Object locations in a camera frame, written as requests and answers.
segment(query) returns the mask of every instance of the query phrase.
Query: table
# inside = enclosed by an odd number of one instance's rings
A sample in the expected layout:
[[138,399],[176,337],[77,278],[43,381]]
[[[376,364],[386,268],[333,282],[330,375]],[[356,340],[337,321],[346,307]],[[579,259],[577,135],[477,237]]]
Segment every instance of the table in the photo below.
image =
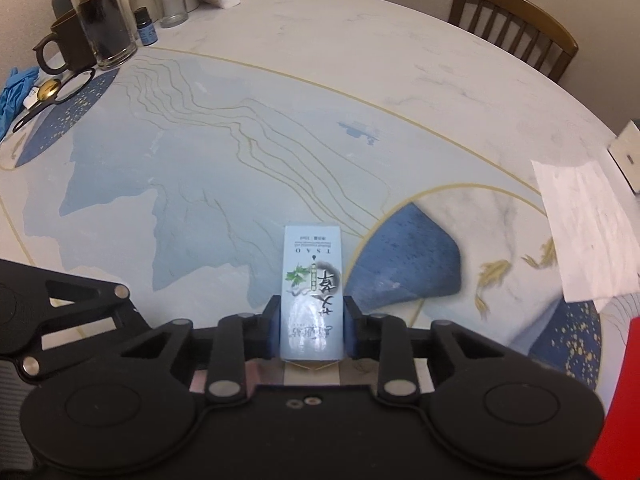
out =
[[596,159],[638,218],[578,101],[381,0],[242,0],[158,36],[0,146],[2,257],[207,326],[279,293],[285,224],[337,223],[364,310],[452,319],[608,406],[640,298],[562,301],[530,164]]

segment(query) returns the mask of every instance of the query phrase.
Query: blue glove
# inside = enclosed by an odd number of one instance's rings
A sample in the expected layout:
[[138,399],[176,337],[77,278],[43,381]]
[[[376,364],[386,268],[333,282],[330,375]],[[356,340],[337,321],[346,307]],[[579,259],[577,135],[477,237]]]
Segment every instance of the blue glove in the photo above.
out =
[[0,94],[0,140],[4,139],[9,126],[20,113],[22,101],[38,78],[38,67],[33,66],[22,72],[14,66],[9,72],[2,94]]

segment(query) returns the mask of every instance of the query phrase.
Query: black bottle cap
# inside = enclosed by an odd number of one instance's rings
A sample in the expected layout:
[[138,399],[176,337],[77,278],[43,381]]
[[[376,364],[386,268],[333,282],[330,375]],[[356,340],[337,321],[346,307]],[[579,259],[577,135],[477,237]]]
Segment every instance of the black bottle cap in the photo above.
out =
[[136,17],[136,25],[145,25],[145,23],[151,22],[151,16],[146,7],[140,7],[133,11],[133,15]]

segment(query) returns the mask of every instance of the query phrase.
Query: red surface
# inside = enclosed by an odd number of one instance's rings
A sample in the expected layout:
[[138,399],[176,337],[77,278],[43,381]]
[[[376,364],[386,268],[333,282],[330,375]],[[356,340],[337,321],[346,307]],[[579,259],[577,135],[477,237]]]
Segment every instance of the red surface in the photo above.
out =
[[602,480],[640,479],[639,317],[631,322],[616,392],[588,465]]

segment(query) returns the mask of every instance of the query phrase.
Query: chair backrest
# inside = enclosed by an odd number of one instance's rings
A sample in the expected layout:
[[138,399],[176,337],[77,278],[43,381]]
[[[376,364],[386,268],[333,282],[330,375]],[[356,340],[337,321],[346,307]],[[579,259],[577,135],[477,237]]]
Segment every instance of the chair backrest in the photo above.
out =
[[[467,0],[453,0],[451,12],[449,13],[449,23],[457,27],[460,26],[460,20],[462,19],[462,13],[465,9],[466,1]],[[510,28],[511,22],[514,21],[514,18],[522,22],[519,30],[513,38],[513,41],[511,41],[511,45],[508,49],[509,54],[514,55],[516,52],[525,29],[529,26],[533,27],[534,31],[529,40],[529,44],[520,56],[520,59],[525,63],[528,62],[534,46],[540,39],[540,33],[546,36],[548,42],[546,43],[546,46],[542,48],[540,56],[533,65],[533,68],[536,70],[540,70],[542,68],[542,64],[551,51],[551,47],[554,43],[560,47],[562,52],[559,54],[547,74],[549,79],[557,83],[560,76],[569,65],[569,62],[574,58],[576,52],[578,52],[578,44],[575,42],[572,35],[569,34],[569,32],[560,23],[558,23],[555,18],[527,0],[479,0],[476,12],[471,18],[471,23],[467,29],[472,34],[476,33],[480,14],[485,6],[493,6],[493,10],[486,22],[486,25],[484,26],[484,30],[482,31],[481,37],[484,40],[488,40],[491,35],[498,13],[501,11],[507,12],[506,20],[495,38],[494,44],[496,46],[502,48],[507,31]]]

